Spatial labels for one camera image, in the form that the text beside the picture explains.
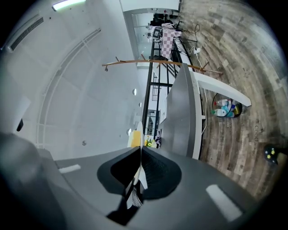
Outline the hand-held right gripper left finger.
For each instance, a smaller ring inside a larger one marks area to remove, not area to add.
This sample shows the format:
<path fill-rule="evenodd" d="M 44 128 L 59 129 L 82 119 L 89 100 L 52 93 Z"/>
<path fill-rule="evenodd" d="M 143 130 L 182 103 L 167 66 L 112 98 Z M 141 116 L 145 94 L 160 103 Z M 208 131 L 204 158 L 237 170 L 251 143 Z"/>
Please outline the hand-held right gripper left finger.
<path fill-rule="evenodd" d="M 81 168 L 63 174 L 65 182 L 84 206 L 83 230 L 142 230 L 130 225 L 136 214 L 127 202 L 140 167 L 140 148 L 128 147 L 102 155 L 59 160 L 56 165 Z"/>

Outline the blue bottle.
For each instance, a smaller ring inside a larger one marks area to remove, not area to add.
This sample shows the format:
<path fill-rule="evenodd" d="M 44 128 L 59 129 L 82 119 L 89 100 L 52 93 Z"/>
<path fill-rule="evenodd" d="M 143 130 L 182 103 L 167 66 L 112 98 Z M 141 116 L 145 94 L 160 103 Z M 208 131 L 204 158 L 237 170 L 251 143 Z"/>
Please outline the blue bottle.
<path fill-rule="evenodd" d="M 232 105 L 230 108 L 228 108 L 228 106 L 222 106 L 220 109 L 214 110 L 214 112 L 218 117 L 233 118 L 235 117 L 234 109 L 235 105 Z"/>

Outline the glass partition wall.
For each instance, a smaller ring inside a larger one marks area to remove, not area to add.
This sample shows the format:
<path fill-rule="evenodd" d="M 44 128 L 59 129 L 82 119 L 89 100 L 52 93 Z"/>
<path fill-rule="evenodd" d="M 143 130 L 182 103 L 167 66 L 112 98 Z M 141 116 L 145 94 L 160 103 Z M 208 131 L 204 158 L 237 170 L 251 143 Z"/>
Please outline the glass partition wall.
<path fill-rule="evenodd" d="M 128 30 L 132 53 L 135 59 L 141 56 L 148 58 L 151 53 L 152 41 L 147 37 L 150 22 L 155 16 L 161 19 L 178 17 L 179 10 L 163 8 L 143 8 L 124 11 L 124 19 Z"/>

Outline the white plate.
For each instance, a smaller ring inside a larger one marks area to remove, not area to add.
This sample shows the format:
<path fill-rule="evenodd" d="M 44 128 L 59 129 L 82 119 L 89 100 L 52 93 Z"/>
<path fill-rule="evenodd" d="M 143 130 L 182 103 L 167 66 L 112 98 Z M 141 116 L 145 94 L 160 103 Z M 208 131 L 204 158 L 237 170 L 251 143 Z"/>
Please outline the white plate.
<path fill-rule="evenodd" d="M 144 132 L 143 132 L 143 124 L 140 121 L 138 123 L 137 129 L 136 130 L 128 130 L 128 134 L 129 134 L 129 139 L 128 139 L 128 143 L 127 143 L 127 147 L 140 147 L 140 164 L 138 167 L 138 170 L 136 171 L 135 175 L 134 175 L 134 185 L 137 184 L 138 181 L 141 182 L 143 189 L 147 189 L 148 185 L 147 185 L 147 180 L 146 180 L 146 175 L 145 175 L 145 171 L 144 168 L 142 166 L 142 148 L 144 146 Z"/>

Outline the black tripod stand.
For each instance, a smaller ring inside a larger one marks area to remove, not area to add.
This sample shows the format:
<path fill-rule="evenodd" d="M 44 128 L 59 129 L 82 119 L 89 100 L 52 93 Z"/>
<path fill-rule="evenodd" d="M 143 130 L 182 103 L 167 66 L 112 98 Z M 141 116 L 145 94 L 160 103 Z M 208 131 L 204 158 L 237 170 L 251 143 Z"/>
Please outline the black tripod stand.
<path fill-rule="evenodd" d="M 194 31 L 188 31 L 186 29 L 183 29 L 180 27 L 180 24 L 183 23 L 183 21 L 179 20 L 175 25 L 173 25 L 173 28 L 176 29 L 176 31 L 184 33 L 184 35 L 194 35 L 195 39 L 189 39 L 189 38 L 182 38 L 183 40 L 186 40 L 188 43 L 194 43 L 194 46 L 188 51 L 189 54 L 192 53 L 192 49 L 199 48 L 198 46 L 198 39 L 197 39 L 197 32 L 200 31 L 200 25 L 197 24 L 194 28 Z"/>

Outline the white printed paper sheet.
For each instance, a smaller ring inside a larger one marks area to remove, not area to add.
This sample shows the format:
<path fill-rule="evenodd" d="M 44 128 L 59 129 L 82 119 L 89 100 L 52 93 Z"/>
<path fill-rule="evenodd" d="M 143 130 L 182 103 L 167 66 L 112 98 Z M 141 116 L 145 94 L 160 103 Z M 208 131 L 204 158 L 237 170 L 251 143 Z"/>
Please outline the white printed paper sheet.
<path fill-rule="evenodd" d="M 164 98 L 159 103 L 159 110 L 160 110 L 159 122 L 161 124 L 167 117 L 167 98 Z"/>

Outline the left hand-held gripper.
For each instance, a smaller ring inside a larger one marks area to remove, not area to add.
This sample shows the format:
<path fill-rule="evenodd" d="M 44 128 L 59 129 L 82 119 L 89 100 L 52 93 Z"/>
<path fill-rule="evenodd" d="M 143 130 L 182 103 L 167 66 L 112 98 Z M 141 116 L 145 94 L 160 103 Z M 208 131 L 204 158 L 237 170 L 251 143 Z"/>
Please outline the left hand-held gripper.
<path fill-rule="evenodd" d="M 140 208 L 143 205 L 142 198 L 143 186 L 142 184 L 131 185 L 126 191 L 126 207 Z"/>

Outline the dark grey table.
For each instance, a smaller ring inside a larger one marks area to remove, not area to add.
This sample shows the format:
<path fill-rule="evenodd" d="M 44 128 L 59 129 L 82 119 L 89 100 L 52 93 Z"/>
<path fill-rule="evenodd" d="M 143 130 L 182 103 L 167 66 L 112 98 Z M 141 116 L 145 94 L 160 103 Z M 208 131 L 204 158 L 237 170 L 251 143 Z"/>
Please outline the dark grey table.
<path fill-rule="evenodd" d="M 234 99 L 246 107 L 251 100 L 235 88 L 207 75 L 191 71 L 183 63 L 166 98 L 166 118 L 162 129 L 161 149 L 198 160 L 202 141 L 202 106 L 200 89 Z"/>

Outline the white ceiling rail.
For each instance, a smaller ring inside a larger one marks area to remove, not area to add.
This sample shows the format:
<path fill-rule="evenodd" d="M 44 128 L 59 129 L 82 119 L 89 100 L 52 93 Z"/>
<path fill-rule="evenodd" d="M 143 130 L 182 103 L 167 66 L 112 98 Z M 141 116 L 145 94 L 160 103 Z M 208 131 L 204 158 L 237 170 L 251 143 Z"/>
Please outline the white ceiling rail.
<path fill-rule="evenodd" d="M 60 63 L 57 71 L 50 78 L 43 94 L 42 104 L 38 113 L 37 128 L 36 128 L 36 145 L 43 147 L 49 145 L 45 142 L 45 132 L 48 127 L 59 126 L 55 120 L 48 121 L 50 115 L 54 115 L 57 108 L 53 108 L 51 103 L 53 99 L 57 99 L 56 93 L 61 92 L 61 83 L 64 81 L 73 90 L 80 90 L 84 80 L 84 73 L 92 66 L 92 57 L 89 53 L 88 43 L 93 40 L 101 29 L 98 28 L 80 43 L 78 43 Z"/>

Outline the wooden coat rack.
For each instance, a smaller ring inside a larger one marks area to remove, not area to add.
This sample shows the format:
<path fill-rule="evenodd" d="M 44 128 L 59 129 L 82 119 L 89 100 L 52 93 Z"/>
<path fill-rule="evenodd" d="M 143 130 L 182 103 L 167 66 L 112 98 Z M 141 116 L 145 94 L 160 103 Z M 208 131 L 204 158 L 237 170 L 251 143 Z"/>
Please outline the wooden coat rack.
<path fill-rule="evenodd" d="M 173 62 L 173 61 L 165 61 L 165 60 L 152 60 L 152 59 L 143 59 L 143 60 L 119 60 L 117 62 L 110 62 L 106 64 L 102 64 L 103 67 L 108 67 L 111 65 L 117 65 L 117 64 L 128 64 L 128 63 L 158 63 L 160 64 L 171 64 L 171 65 L 177 65 L 177 66 L 182 66 L 183 63 L 181 62 Z M 211 72 L 211 73 L 217 73 L 219 75 L 223 75 L 223 72 L 220 71 L 214 71 L 214 70 L 209 70 L 205 69 L 204 67 L 198 67 L 198 66 L 193 66 L 193 65 L 187 65 L 189 68 L 199 70 L 200 72 Z"/>

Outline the black shoe with yellow charms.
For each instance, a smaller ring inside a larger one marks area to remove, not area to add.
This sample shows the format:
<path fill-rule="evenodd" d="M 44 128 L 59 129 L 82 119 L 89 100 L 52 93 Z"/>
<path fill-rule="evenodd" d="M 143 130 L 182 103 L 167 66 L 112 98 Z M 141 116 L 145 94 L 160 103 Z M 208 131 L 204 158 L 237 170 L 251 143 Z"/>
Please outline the black shoe with yellow charms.
<path fill-rule="evenodd" d="M 264 147 L 264 158 L 273 164 L 278 165 L 278 154 L 280 153 L 280 149 L 273 145 L 266 145 Z"/>

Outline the black round basket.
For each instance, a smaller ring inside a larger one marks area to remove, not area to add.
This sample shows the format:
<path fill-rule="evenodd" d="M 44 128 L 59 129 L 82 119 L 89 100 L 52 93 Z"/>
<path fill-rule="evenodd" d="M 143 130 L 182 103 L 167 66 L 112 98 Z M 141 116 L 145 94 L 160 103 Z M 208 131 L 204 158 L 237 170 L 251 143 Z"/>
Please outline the black round basket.
<path fill-rule="evenodd" d="M 234 109 L 235 117 L 233 117 L 233 118 L 237 118 L 237 117 L 239 117 L 241 115 L 241 113 L 243 111 L 243 105 L 240 102 L 237 102 L 236 100 L 233 100 L 232 98 L 226 97 L 226 96 L 224 96 L 222 94 L 219 94 L 219 93 L 216 93 L 215 96 L 213 97 L 213 100 L 212 100 L 212 111 L 211 111 L 211 113 L 213 115 L 215 115 L 214 110 L 221 108 L 221 106 L 215 106 L 214 102 L 219 101 L 221 99 L 231 100 L 231 104 L 228 106 L 228 108 L 230 108 L 232 105 L 235 105 L 235 109 Z"/>

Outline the black metal railing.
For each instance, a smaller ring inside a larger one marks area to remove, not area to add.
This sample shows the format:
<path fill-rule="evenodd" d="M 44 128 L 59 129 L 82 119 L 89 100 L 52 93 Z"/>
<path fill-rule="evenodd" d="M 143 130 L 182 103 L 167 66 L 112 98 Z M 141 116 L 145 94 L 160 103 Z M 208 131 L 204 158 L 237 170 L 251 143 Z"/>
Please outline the black metal railing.
<path fill-rule="evenodd" d="M 192 64 L 190 55 L 186 49 L 188 42 L 182 37 L 173 40 L 171 59 L 173 62 L 183 62 L 188 60 Z M 151 49 L 152 60 L 165 60 L 161 56 L 160 44 L 153 42 Z M 143 102 L 142 123 L 144 134 L 155 138 L 159 127 L 159 103 L 166 98 L 180 71 L 180 66 L 171 64 L 146 63 L 148 65 L 148 78 Z"/>

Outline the white air conditioner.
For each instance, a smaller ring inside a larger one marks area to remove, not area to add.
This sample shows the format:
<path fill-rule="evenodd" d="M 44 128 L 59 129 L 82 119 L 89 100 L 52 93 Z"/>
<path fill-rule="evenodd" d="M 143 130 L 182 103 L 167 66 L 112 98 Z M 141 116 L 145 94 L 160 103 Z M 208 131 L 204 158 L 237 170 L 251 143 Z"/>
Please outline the white air conditioner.
<path fill-rule="evenodd" d="M 12 38 L 9 40 L 9 42 L 6 45 L 6 48 L 8 51 L 13 52 L 17 46 L 22 42 L 24 38 L 26 38 L 29 33 L 31 33 L 36 27 L 38 27 L 40 24 L 44 22 L 43 17 L 34 17 L 28 22 L 25 23 L 20 29 L 15 32 L 15 34 L 12 36 Z"/>

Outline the long ceiling light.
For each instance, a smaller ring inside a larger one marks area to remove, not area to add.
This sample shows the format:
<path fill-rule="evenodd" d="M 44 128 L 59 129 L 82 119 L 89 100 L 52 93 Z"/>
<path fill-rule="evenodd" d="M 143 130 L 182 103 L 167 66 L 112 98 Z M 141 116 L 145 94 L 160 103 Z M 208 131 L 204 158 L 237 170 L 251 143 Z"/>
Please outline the long ceiling light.
<path fill-rule="evenodd" d="M 72 6 L 78 3 L 86 2 L 86 0 L 64 0 L 52 5 L 52 9 L 54 11 L 58 11 L 60 9 L 66 8 L 68 6 Z"/>

